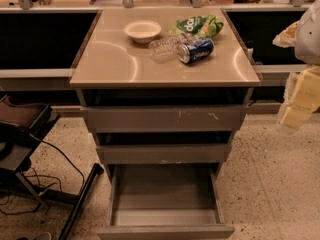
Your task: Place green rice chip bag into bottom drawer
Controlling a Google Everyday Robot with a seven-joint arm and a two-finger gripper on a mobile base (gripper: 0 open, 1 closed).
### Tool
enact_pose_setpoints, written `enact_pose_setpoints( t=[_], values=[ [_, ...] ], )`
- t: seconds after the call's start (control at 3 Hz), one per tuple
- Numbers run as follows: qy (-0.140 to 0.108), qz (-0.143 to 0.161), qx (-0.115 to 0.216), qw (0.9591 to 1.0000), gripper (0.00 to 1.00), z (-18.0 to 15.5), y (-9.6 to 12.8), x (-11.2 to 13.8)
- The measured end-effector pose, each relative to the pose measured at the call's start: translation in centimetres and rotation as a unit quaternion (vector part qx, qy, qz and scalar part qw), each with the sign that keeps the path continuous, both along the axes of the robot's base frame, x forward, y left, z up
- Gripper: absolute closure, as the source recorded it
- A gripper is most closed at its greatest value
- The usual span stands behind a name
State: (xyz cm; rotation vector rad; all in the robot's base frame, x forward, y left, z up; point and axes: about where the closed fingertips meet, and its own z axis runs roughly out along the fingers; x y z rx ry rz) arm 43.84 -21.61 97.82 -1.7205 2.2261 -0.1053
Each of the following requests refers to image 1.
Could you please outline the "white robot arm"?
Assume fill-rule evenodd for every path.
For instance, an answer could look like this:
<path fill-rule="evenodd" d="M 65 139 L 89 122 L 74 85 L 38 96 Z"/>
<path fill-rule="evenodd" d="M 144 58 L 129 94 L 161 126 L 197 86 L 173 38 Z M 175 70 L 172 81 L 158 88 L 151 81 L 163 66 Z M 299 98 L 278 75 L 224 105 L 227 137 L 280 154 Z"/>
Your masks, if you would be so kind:
<path fill-rule="evenodd" d="M 278 112 L 278 130 L 292 134 L 320 107 L 320 0 L 278 34 L 272 44 L 293 47 L 295 57 L 307 64 L 301 73 L 289 74 Z"/>

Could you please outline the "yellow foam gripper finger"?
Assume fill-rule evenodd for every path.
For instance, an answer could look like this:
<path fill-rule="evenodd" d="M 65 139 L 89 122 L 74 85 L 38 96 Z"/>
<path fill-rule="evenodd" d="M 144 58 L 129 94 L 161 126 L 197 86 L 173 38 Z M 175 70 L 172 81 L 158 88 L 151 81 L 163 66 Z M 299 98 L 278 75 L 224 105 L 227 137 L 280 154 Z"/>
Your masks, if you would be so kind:
<path fill-rule="evenodd" d="M 298 130 L 320 107 L 320 66 L 289 74 L 284 102 L 279 109 L 279 128 Z"/>
<path fill-rule="evenodd" d="M 294 47 L 297 26 L 298 21 L 292 23 L 273 39 L 272 44 L 281 48 Z"/>

